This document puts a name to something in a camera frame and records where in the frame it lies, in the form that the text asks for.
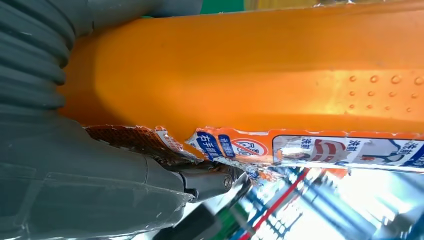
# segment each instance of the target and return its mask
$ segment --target torn plastic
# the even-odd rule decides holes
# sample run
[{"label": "torn plastic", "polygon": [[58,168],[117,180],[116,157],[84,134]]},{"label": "torn plastic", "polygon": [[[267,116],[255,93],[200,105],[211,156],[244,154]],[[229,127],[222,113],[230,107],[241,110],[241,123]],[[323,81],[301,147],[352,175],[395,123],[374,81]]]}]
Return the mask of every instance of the torn plastic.
[{"label": "torn plastic", "polygon": [[424,137],[413,133],[198,128],[187,141],[211,161],[271,179],[270,166],[424,172]]},{"label": "torn plastic", "polygon": [[110,146],[151,156],[161,165],[200,163],[203,159],[183,149],[183,145],[168,135],[161,126],[150,129],[144,126],[97,125],[85,130],[98,141]]}]

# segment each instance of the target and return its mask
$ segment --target gray plastic machine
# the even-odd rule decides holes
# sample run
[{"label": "gray plastic machine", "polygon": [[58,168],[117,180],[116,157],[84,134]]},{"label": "gray plastic machine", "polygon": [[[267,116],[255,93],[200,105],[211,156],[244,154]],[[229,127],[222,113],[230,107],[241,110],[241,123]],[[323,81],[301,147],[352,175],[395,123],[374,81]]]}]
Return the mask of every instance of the gray plastic machine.
[{"label": "gray plastic machine", "polygon": [[198,14],[201,6],[201,0],[0,0],[0,239],[165,228],[188,201],[229,190],[227,173],[165,170],[148,156],[91,139],[57,112],[65,100],[56,87],[65,83],[62,68],[77,37],[143,15]]}]

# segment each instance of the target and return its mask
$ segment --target illustration on label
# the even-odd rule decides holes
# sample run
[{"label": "illustration on label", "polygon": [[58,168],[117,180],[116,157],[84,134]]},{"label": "illustration on label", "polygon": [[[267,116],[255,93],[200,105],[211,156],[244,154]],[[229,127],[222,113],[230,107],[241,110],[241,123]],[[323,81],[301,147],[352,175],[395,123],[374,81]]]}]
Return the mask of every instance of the illustration on label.
[{"label": "illustration on label", "polygon": [[423,148],[422,140],[279,135],[273,139],[275,164],[283,161],[400,166]]}]

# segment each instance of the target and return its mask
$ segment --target screw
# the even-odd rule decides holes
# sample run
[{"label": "screw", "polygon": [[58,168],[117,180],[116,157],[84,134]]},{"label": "screw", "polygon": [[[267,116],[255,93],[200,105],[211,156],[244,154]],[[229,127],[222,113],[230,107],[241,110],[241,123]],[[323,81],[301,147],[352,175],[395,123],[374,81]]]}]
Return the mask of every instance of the screw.
[{"label": "screw", "polygon": [[229,189],[229,188],[231,188],[232,185],[233,185],[233,180],[231,179],[230,176],[226,176],[225,179],[224,179],[224,187],[226,189]]}]

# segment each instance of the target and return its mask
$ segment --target orange plastic bottle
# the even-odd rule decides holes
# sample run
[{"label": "orange plastic bottle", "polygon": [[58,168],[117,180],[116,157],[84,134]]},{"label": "orange plastic bottle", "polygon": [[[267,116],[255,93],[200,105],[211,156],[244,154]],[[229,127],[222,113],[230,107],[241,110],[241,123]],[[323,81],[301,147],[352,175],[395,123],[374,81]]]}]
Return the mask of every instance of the orange plastic bottle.
[{"label": "orange plastic bottle", "polygon": [[62,113],[163,126],[181,143],[205,126],[422,134],[423,10],[405,0],[140,19],[79,42]]}]

